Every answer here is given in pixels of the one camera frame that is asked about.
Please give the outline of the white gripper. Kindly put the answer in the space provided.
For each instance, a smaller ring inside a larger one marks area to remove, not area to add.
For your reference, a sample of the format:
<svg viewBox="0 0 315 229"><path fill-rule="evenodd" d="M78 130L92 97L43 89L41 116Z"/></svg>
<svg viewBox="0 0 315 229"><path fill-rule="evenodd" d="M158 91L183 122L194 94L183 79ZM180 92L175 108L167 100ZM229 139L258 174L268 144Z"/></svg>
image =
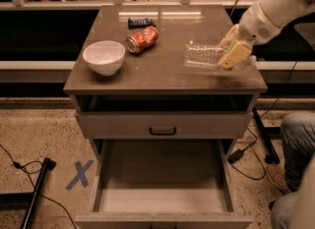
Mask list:
<svg viewBox="0 0 315 229"><path fill-rule="evenodd" d="M243 13L239 24L234 25L220 41L223 54L218 66L224 70L233 68L252 53L253 44L266 44L281 31L282 28L269 19L260 2L253 4Z"/></svg>

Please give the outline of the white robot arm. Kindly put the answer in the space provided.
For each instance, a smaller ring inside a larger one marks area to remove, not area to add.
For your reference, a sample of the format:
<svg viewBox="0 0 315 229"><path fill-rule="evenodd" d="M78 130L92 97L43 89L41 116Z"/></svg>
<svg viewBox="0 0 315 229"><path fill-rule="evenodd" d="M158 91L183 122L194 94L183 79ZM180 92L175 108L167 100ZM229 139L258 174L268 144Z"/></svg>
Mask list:
<svg viewBox="0 0 315 229"><path fill-rule="evenodd" d="M315 12L315 0L259 0L221 40L225 53L218 66L229 70L246 59L254 45L266 44L290 22Z"/></svg>

